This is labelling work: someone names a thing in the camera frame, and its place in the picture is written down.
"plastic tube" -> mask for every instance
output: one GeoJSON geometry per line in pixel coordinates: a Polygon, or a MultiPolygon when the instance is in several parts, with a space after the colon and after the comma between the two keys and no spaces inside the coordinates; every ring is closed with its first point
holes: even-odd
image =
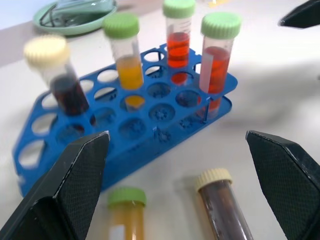
{"type": "Polygon", "coordinates": [[[146,202],[146,195],[139,188],[114,190],[108,199],[107,240],[144,240],[146,202]]]}
{"type": "MultiPolygon", "coordinates": [[[[171,68],[184,68],[189,63],[191,19],[195,11],[194,0],[164,0],[162,10],[166,16],[167,64],[171,68]]],[[[186,73],[178,73],[172,81],[181,85],[186,73]]]]}
{"type": "Polygon", "coordinates": [[[64,37],[45,35],[24,47],[29,66],[37,69],[66,115],[84,113],[89,104],[70,63],[70,50],[64,37]]]}
{"type": "Polygon", "coordinates": [[[137,90],[144,84],[137,34],[138,17],[131,13],[115,13],[104,20],[116,70],[125,90],[137,90]]]}
{"type": "Polygon", "coordinates": [[[224,168],[203,172],[196,181],[206,215],[217,240],[253,240],[224,168]]]}
{"type": "MultiPolygon", "coordinates": [[[[223,92],[234,38],[240,27],[240,17],[229,12],[210,13],[202,19],[204,37],[199,87],[205,93],[223,92]]],[[[209,117],[218,114],[220,102],[221,98],[218,98],[209,104],[209,117]]]]}

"tube with dark liquid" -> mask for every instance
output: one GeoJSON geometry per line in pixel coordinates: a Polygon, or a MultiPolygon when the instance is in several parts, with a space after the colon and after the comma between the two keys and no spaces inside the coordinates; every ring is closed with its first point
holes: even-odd
{"type": "Polygon", "coordinates": [[[223,168],[205,171],[196,190],[217,240],[254,240],[231,188],[232,178],[223,168]]]}
{"type": "Polygon", "coordinates": [[[64,37],[36,37],[25,45],[24,56],[29,66],[40,72],[66,115],[76,116],[88,110],[89,104],[69,61],[70,50],[64,37]]]}

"cream screw cap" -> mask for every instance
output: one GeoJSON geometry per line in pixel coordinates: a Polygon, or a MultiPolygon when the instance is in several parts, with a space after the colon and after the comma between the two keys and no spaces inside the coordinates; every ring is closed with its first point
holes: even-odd
{"type": "Polygon", "coordinates": [[[201,188],[214,182],[227,180],[232,183],[232,177],[227,169],[215,168],[204,171],[195,182],[195,190],[198,192],[201,188]]]}
{"type": "Polygon", "coordinates": [[[23,54],[30,67],[43,69],[65,63],[70,49],[63,36],[44,35],[27,42],[23,54]]]}

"brown liquid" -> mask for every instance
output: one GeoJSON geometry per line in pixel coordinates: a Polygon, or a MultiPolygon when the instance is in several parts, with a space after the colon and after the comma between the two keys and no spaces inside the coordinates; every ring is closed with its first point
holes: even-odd
{"type": "Polygon", "coordinates": [[[89,104],[79,81],[71,75],[61,75],[50,83],[50,89],[60,108],[68,116],[80,115],[89,104]]]}
{"type": "Polygon", "coordinates": [[[199,194],[218,240],[254,240],[227,180],[206,185],[199,194]]]}

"rack hole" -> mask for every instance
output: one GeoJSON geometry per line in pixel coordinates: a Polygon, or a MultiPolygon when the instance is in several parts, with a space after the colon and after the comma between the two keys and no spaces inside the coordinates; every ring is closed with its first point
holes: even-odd
{"type": "Polygon", "coordinates": [[[41,117],[38,117],[33,123],[32,123],[32,131],[35,134],[44,134],[48,133],[51,126],[53,125],[54,121],[57,120],[57,115],[55,113],[48,113],[46,115],[43,115],[41,117]]]}
{"type": "Polygon", "coordinates": [[[58,132],[56,138],[64,145],[68,145],[76,139],[83,137],[84,134],[85,129],[83,126],[81,126],[80,124],[70,124],[61,129],[58,132]]]}
{"type": "Polygon", "coordinates": [[[44,148],[45,142],[43,140],[37,140],[28,144],[19,156],[19,163],[21,166],[25,169],[36,168],[44,148]]]}
{"type": "Polygon", "coordinates": [[[120,107],[129,113],[138,111],[145,105],[145,99],[140,95],[130,95],[123,99],[120,107]]]}
{"type": "Polygon", "coordinates": [[[162,78],[165,75],[166,69],[163,66],[151,66],[145,71],[145,75],[150,78],[162,78]]]}
{"type": "Polygon", "coordinates": [[[87,93],[94,87],[94,82],[91,80],[81,80],[80,85],[82,90],[87,93]]]}
{"type": "Polygon", "coordinates": [[[196,65],[193,66],[193,70],[197,73],[200,74],[200,70],[201,70],[201,63],[197,63],[196,65]]]}
{"type": "Polygon", "coordinates": [[[115,121],[116,113],[111,108],[101,108],[90,118],[90,123],[96,127],[108,126],[115,121]]]}
{"type": "Polygon", "coordinates": [[[145,123],[139,118],[132,118],[125,121],[119,128],[120,134],[128,140],[135,140],[142,137],[147,128],[145,123]]]}
{"type": "Polygon", "coordinates": [[[166,103],[157,104],[149,111],[149,117],[158,123],[172,120],[175,114],[175,109],[166,103]]]}
{"type": "Polygon", "coordinates": [[[175,101],[182,107],[192,108],[201,102],[201,97],[195,91],[185,90],[175,97],[175,101]]]}
{"type": "Polygon", "coordinates": [[[99,82],[110,83],[115,81],[118,77],[119,75],[116,70],[108,69],[100,72],[97,78],[99,82]]]}
{"type": "Polygon", "coordinates": [[[45,96],[44,99],[42,100],[42,107],[45,109],[55,108],[57,106],[58,106],[58,102],[52,93],[45,96]]]}
{"type": "Polygon", "coordinates": [[[193,76],[186,72],[178,72],[171,77],[171,81],[178,86],[186,86],[192,83],[193,76]]]}
{"type": "Polygon", "coordinates": [[[159,51],[151,51],[144,56],[144,59],[149,62],[158,62],[164,59],[165,55],[159,51]]]}
{"type": "Polygon", "coordinates": [[[118,91],[114,87],[105,87],[100,89],[94,94],[94,99],[100,102],[109,102],[115,99],[118,95],[118,91]]]}
{"type": "Polygon", "coordinates": [[[149,86],[147,90],[148,94],[155,99],[162,99],[169,95],[171,88],[168,84],[158,82],[149,86]]]}

